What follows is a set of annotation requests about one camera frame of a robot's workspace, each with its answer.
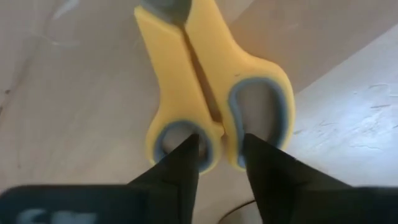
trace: scissors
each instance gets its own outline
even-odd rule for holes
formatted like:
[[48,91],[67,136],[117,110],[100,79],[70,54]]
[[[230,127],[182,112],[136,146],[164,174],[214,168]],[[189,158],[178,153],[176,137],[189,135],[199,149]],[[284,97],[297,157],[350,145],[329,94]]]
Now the scissors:
[[[146,136],[146,157],[151,163],[167,155],[162,147],[166,132],[188,124],[205,140],[201,174],[214,168],[224,145],[229,163],[244,170],[244,129],[236,95],[255,82],[268,84],[277,95],[279,130],[268,142],[282,149],[286,146],[295,116],[290,81],[278,65],[248,54],[234,41],[214,0],[143,0],[134,15],[160,87],[159,109]],[[195,58],[221,121],[211,116]]]

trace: light beige floor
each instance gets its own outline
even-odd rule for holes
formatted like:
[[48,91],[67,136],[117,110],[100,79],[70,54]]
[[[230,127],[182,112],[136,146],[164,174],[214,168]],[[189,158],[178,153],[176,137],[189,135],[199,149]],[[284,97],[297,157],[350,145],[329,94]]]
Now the light beige floor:
[[[150,167],[142,149],[159,101],[156,79],[131,14],[137,2],[78,1],[78,7],[60,16],[67,8],[65,2],[69,2],[68,7],[76,3],[32,2],[29,6],[25,1],[0,2],[0,28],[21,35],[13,38],[1,33],[0,61],[8,69],[0,76],[1,88],[11,92],[2,96],[0,189],[27,183],[125,183],[137,177]],[[258,44],[262,29],[260,33],[243,30],[239,23],[240,27],[247,25],[248,12],[259,8],[257,1],[237,9],[219,3],[224,4],[222,11],[239,43],[255,51],[250,49],[250,41],[241,37],[247,33]],[[285,3],[285,7],[276,7],[279,10],[270,9],[270,14],[289,15],[280,7],[295,8]],[[374,7],[372,1],[358,5],[362,10],[344,11],[347,20],[349,13],[357,21],[352,12],[366,13]],[[299,7],[295,12],[305,15],[327,6]],[[324,14],[334,15],[344,4],[337,6]],[[259,43],[254,52],[271,58],[276,55],[275,61],[286,67],[295,89],[303,89],[296,94],[297,122],[288,152],[349,184],[398,184],[394,164],[398,152],[393,145],[398,138],[398,27],[357,52],[398,22],[394,22],[395,14],[389,13],[396,6],[397,1],[380,3],[375,14],[390,16],[365,21],[368,26],[362,29],[354,29],[364,26],[361,20],[353,22],[352,29],[339,30],[343,21],[333,23],[336,17],[315,25],[305,23],[304,17],[301,21],[306,25],[291,31],[302,37],[301,42],[294,44],[294,39],[288,38],[292,33],[281,38],[285,44],[298,46],[291,51],[295,57],[288,58],[291,63],[283,57],[289,55],[283,44],[269,50]],[[14,16],[21,24],[10,28],[13,21],[7,18],[15,15],[9,12],[12,10],[25,20]],[[276,25],[290,21],[284,17],[268,19]],[[312,35],[320,35],[308,43],[303,40],[309,27],[321,28],[312,29]],[[323,33],[324,27],[345,34],[353,31],[333,44],[332,38],[325,37],[330,33]],[[332,47],[321,51],[312,43]],[[302,44],[312,46],[312,50],[306,51]],[[314,64],[311,58],[317,58]],[[333,69],[324,71],[319,64]],[[245,174],[222,160],[213,172],[200,178],[194,223],[216,223],[224,213],[250,199]]]

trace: black object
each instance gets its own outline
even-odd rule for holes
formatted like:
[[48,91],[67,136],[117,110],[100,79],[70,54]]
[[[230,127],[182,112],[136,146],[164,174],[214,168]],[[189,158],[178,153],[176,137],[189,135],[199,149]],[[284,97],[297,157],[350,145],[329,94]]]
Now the black object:
[[[191,223],[198,135],[127,185],[34,185],[0,196],[0,224]],[[266,224],[398,223],[398,190],[355,188],[252,134],[243,156]]]

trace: yellow scissors handle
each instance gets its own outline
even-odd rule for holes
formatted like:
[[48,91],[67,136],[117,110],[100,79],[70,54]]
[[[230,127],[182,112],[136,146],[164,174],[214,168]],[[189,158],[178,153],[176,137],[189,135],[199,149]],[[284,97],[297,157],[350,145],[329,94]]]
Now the yellow scissors handle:
[[241,155],[244,131],[236,93],[250,82],[266,82],[277,94],[280,131],[268,141],[284,148],[292,134],[295,116],[292,86],[285,72],[239,47],[214,0],[191,1],[185,30],[220,109],[229,162],[238,169],[245,168]]
[[134,14],[160,86],[160,105],[147,132],[146,156],[153,164],[159,162],[166,155],[162,140],[167,130],[191,124],[206,139],[206,158],[200,164],[204,173],[220,159],[224,131],[211,119],[183,33],[141,6]]

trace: scissors blade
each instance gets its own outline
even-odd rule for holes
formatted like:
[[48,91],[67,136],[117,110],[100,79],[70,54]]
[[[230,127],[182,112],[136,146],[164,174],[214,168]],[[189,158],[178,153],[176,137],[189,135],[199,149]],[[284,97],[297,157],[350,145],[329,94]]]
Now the scissors blade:
[[188,19],[192,0],[141,0],[141,6],[165,22],[184,24]]

